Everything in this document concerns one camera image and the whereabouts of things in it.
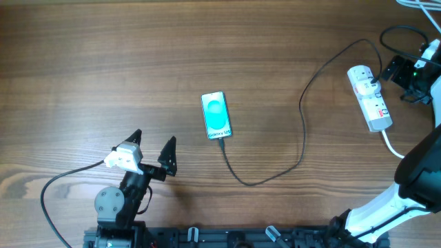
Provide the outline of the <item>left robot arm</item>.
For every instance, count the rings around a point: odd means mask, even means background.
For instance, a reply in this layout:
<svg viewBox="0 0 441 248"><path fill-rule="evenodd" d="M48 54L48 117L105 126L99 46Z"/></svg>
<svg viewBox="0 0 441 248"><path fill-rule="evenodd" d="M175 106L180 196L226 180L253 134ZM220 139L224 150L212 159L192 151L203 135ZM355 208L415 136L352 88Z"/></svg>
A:
<svg viewBox="0 0 441 248"><path fill-rule="evenodd" d="M95 232L84 236L84 247L157 246L145 222L136 221L135 218L146 212L140 206L144 196L152 193L150 182L163 182L167 176L176 175L176 137L166 142L158 157L160 165L157 167L141 162L141 136L142 131L136 130L105 157L107 167L117 166L125 170L125 175L118 187L106 187L97 194L94 208L98 214L98 227Z"/></svg>

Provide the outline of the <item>teal Galaxy smartphone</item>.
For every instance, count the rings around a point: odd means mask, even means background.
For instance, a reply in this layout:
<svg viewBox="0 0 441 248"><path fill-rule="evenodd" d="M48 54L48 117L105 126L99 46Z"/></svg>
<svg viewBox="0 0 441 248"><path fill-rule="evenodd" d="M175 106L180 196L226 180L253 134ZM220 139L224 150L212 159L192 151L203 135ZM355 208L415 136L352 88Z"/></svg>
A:
<svg viewBox="0 0 441 248"><path fill-rule="evenodd" d="M201 105L209 140L232 135L232 127L223 92L212 92L201 96Z"/></svg>

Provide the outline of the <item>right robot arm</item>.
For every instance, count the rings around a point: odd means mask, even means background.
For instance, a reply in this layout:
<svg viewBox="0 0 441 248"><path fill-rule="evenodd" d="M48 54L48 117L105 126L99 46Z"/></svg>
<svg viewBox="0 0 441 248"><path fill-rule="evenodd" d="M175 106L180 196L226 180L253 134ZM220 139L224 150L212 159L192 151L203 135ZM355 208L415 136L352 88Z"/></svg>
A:
<svg viewBox="0 0 441 248"><path fill-rule="evenodd" d="M393 184L366 205L334 217L322 235L325 247L386 247L390 229L440 211L440 41L425 42L421 56L399 53L383 73L433 108L435 129L402 157Z"/></svg>

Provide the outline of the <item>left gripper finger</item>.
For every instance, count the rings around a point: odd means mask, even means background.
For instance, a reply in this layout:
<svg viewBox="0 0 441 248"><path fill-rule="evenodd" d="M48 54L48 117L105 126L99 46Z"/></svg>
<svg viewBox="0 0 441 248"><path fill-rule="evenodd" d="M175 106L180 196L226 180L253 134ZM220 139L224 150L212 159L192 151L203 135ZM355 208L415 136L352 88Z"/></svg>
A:
<svg viewBox="0 0 441 248"><path fill-rule="evenodd" d="M161 167L166 171L167 175L175 176L177 173L177 161L176 161L176 137L171 137L161 150L158 162Z"/></svg>
<svg viewBox="0 0 441 248"><path fill-rule="evenodd" d="M137 129L133 134L131 134L125 141L130 143L141 144L142 130Z"/></svg>

